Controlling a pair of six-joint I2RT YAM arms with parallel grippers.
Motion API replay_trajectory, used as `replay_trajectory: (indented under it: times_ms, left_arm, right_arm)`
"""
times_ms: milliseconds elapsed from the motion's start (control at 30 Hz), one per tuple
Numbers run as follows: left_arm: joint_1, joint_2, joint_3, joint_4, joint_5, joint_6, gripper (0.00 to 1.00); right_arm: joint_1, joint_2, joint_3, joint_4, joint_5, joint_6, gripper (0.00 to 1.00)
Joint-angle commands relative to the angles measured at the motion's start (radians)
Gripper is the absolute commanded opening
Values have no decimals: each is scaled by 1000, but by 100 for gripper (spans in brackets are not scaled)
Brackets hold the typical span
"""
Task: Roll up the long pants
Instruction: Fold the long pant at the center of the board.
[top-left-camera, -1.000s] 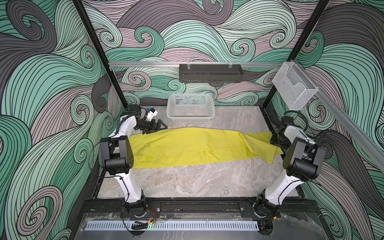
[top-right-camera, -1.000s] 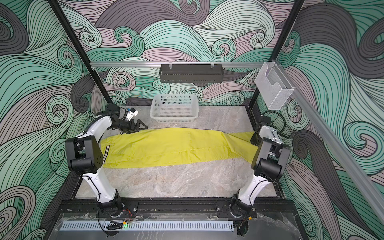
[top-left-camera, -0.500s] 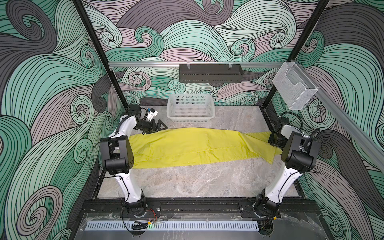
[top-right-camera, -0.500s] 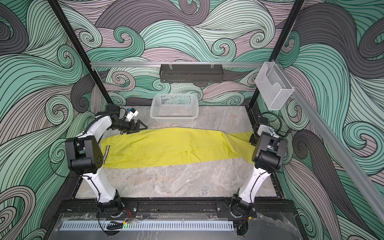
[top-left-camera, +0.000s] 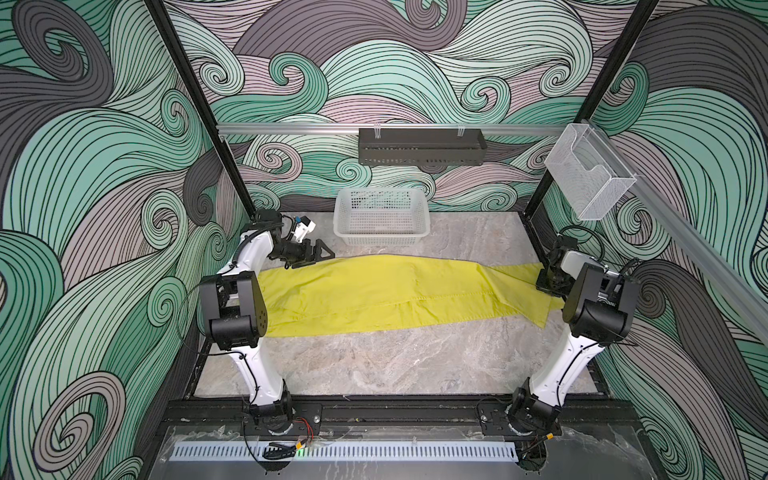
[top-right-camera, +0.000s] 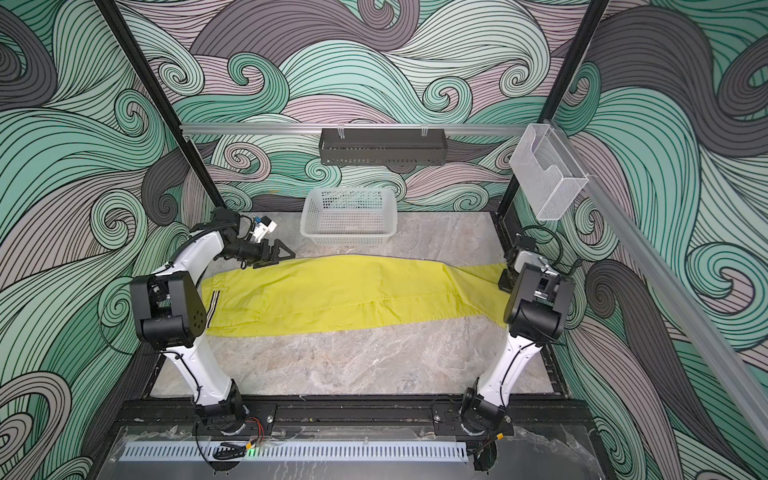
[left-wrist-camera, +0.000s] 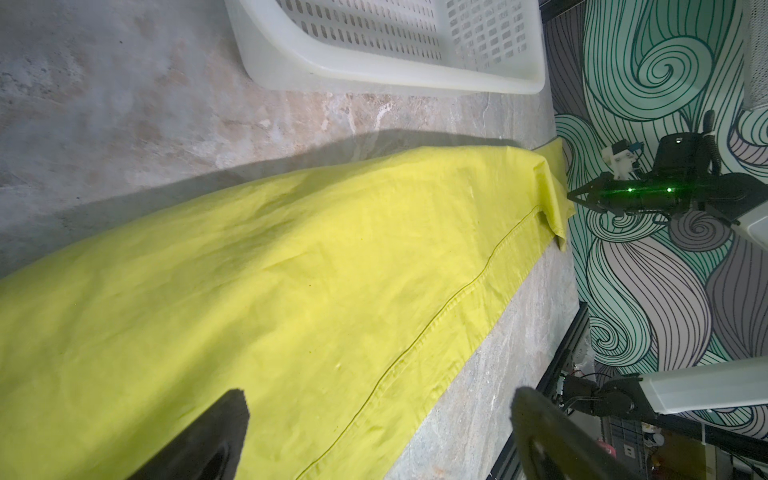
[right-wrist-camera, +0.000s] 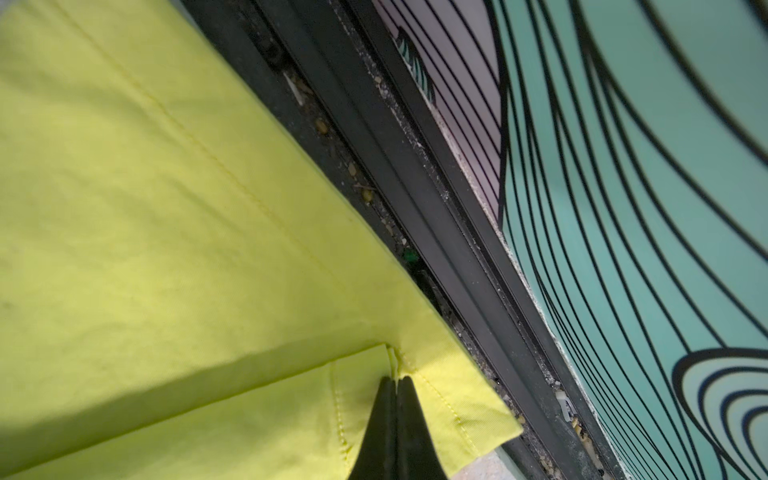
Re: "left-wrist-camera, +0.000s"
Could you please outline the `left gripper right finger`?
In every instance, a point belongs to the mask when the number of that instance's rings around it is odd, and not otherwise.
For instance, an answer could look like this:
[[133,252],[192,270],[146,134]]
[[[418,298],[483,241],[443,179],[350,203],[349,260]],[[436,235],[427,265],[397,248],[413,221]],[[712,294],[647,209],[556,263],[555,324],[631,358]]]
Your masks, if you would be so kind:
[[511,423],[527,479],[636,479],[544,395],[515,391]]

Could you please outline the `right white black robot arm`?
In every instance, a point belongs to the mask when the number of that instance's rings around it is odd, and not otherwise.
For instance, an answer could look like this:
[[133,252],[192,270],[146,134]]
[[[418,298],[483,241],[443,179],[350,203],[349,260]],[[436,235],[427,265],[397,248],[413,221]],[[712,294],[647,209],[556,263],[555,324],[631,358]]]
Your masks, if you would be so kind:
[[641,143],[606,149],[609,170],[572,189],[599,360],[629,373],[730,366],[767,353],[767,248],[746,216],[767,187],[726,173],[716,115],[664,136],[652,168]]

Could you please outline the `yellow-green long pants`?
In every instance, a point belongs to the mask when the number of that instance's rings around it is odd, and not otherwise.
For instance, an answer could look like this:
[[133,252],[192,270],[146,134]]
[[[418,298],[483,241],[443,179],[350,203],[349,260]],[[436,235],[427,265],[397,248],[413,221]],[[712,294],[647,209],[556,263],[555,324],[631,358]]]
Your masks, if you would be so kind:
[[560,140],[156,212],[1,282],[1,475],[129,479],[232,389],[234,479],[380,479],[573,214]]

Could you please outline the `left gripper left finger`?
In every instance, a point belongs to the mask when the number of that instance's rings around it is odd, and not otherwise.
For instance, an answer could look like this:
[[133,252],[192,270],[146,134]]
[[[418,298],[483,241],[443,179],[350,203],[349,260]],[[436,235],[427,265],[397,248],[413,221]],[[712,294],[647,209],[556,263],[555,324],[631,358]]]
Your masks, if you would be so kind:
[[131,477],[233,480],[249,419],[244,392],[229,390]]

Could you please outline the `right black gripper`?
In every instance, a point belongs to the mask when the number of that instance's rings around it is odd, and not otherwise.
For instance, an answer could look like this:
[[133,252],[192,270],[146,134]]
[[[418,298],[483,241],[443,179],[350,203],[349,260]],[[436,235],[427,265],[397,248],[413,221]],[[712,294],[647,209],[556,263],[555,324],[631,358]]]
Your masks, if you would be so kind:
[[567,198],[598,214],[616,216],[686,212],[696,198],[696,183],[674,177],[646,175],[640,179],[614,180],[603,173],[571,190]]

